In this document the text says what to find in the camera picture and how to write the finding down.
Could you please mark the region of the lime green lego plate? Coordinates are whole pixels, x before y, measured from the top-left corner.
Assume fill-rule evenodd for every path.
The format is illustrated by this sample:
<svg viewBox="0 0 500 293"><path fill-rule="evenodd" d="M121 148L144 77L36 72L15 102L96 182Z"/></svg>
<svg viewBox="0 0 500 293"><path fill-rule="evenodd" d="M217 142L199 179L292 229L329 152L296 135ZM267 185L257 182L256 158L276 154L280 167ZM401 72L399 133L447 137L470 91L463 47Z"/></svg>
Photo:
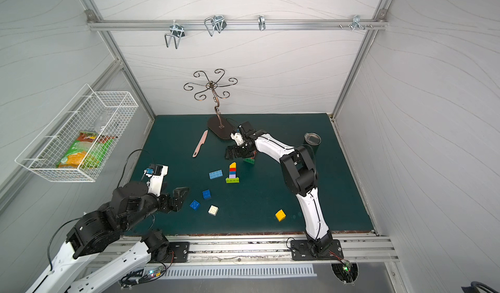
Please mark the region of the lime green lego plate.
<svg viewBox="0 0 500 293"><path fill-rule="evenodd" d="M236 177L236 178L226 178L225 182L227 184L234 184L234 183L239 183L240 179L238 177Z"/></svg>

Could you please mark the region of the light blue lego plate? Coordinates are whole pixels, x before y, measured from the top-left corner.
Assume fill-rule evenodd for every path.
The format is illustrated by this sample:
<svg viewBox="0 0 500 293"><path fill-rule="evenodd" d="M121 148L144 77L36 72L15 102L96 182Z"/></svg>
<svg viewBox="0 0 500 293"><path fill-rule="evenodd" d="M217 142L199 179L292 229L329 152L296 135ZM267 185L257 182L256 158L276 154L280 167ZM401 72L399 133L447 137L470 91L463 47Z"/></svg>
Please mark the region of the light blue lego plate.
<svg viewBox="0 0 500 293"><path fill-rule="evenodd" d="M223 176L222 170L212 171L209 173L209 179L213 180Z"/></svg>

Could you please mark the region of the cream lego brick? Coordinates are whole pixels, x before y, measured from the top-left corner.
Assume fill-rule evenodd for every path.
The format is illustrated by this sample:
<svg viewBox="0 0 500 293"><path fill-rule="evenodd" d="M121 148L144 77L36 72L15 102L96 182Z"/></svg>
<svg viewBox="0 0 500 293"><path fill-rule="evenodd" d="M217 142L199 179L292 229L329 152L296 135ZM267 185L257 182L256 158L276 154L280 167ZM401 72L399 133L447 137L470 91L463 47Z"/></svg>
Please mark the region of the cream lego brick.
<svg viewBox="0 0 500 293"><path fill-rule="evenodd" d="M216 215L217 215L217 213L218 213L218 210L219 210L219 208L218 208L218 207L216 207L216 206L214 206L214 205L211 205L211 206L210 206L210 208L209 208L209 210L208 210L208 213L209 213L210 215L212 215L212 216L216 216Z"/></svg>

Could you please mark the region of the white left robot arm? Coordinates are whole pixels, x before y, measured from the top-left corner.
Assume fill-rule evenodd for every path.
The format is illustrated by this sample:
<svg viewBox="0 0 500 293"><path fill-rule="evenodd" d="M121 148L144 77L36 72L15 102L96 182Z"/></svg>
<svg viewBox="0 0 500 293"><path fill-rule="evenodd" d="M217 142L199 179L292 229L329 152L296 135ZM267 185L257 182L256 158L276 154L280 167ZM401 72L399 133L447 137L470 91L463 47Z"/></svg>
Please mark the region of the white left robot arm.
<svg viewBox="0 0 500 293"><path fill-rule="evenodd" d="M103 292L114 283L130 284L128 274L149 262L174 263L174 249L160 229L152 229L121 256L96 272L77 277L110 244L156 212L178 212L190 189L155 193L144 182L130 182L113 191L110 202L74 220L57 255L28 292Z"/></svg>

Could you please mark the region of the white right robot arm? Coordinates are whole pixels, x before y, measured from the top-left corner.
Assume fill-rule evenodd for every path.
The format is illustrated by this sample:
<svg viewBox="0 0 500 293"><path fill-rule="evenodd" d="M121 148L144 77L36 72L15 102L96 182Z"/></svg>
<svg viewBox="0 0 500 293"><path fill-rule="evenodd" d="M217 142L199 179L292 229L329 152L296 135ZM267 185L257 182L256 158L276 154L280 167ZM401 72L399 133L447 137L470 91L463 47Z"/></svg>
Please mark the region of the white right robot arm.
<svg viewBox="0 0 500 293"><path fill-rule="evenodd" d="M235 145L229 146L225 158L251 158L254 152L268 155L277 161L286 187L296 196L305 220L307 249L314 259L336 259L343 261L340 248L334 244L320 206L318 196L318 175L315 160L304 146L286 145L264 130L255 130L245 122L230 133Z"/></svg>

